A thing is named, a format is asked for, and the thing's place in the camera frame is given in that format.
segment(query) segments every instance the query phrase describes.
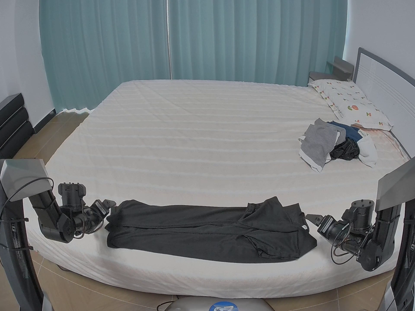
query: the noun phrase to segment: black furniture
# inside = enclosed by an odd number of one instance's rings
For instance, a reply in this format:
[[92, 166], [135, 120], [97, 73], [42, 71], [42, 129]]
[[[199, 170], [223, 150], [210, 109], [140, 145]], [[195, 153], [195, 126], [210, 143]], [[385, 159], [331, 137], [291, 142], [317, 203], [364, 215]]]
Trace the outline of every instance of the black furniture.
[[353, 75], [353, 65], [338, 56], [335, 56], [335, 60], [333, 63], [327, 61], [327, 64], [333, 68], [333, 72], [331, 74], [326, 73], [318, 73], [316, 71], [310, 71], [309, 73], [309, 82], [314, 80], [347, 80], [351, 79]]
[[0, 102], [0, 159], [13, 158], [33, 133], [21, 93]]

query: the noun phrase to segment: headboard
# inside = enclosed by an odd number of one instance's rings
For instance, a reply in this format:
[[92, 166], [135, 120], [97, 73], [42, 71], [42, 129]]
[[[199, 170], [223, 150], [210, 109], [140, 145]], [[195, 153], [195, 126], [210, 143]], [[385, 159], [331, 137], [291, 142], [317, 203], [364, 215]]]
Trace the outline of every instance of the headboard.
[[11, 159], [34, 133], [21, 93], [0, 102], [0, 159]]
[[360, 47], [353, 81], [392, 122], [392, 134], [414, 157], [415, 79]]

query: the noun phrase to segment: white bed sheet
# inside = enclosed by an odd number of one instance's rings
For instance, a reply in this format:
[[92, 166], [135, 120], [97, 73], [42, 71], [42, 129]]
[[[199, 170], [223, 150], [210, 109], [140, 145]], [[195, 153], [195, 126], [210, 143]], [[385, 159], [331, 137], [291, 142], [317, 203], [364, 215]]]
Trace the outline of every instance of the white bed sheet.
[[[298, 156], [298, 137], [321, 117], [335, 119], [305, 87], [256, 83], [151, 80], [115, 89], [65, 140], [46, 168], [55, 180], [85, 184], [85, 201], [137, 199], [153, 205], [246, 206], [277, 196], [305, 213], [340, 219], [356, 199], [376, 199], [377, 181], [407, 159], [393, 137], [370, 131], [379, 154], [374, 169], [335, 160], [314, 172]], [[29, 242], [42, 256], [103, 283], [143, 292], [271, 298], [330, 290], [374, 272], [354, 260], [336, 266], [314, 225], [318, 246], [283, 263], [235, 264], [145, 251], [111, 249], [107, 231], [70, 244], [46, 240], [28, 201]]]

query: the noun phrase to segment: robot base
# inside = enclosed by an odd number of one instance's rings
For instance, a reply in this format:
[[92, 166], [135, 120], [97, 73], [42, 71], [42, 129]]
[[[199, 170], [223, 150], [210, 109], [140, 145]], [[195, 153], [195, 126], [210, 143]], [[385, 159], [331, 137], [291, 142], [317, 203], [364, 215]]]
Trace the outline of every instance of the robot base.
[[[274, 311], [267, 302], [260, 298], [229, 298], [216, 297], [182, 297], [170, 304], [166, 311], [221, 311], [220, 307], [212, 307], [214, 304], [226, 301], [237, 306], [233, 311]], [[222, 310], [231, 311], [232, 308], [224, 307]]]

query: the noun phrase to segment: wooden floor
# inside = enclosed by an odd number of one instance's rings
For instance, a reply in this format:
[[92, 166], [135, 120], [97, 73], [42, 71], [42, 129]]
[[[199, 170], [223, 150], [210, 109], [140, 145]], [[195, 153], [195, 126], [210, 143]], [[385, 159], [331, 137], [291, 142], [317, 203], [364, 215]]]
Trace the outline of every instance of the wooden floor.
[[[87, 116], [87, 113], [61, 113], [55, 116], [29, 139], [15, 158], [42, 158], [46, 163]], [[155, 310], [160, 303], [177, 298], [108, 286], [72, 272], [64, 272], [36, 252], [32, 253], [32, 257], [41, 287], [48, 293], [55, 311], [150, 311]], [[387, 272], [320, 294], [272, 298], [267, 299], [267, 302], [276, 311], [374, 311], [392, 274], [392, 271]], [[3, 268], [0, 267], [0, 310], [18, 309]]]

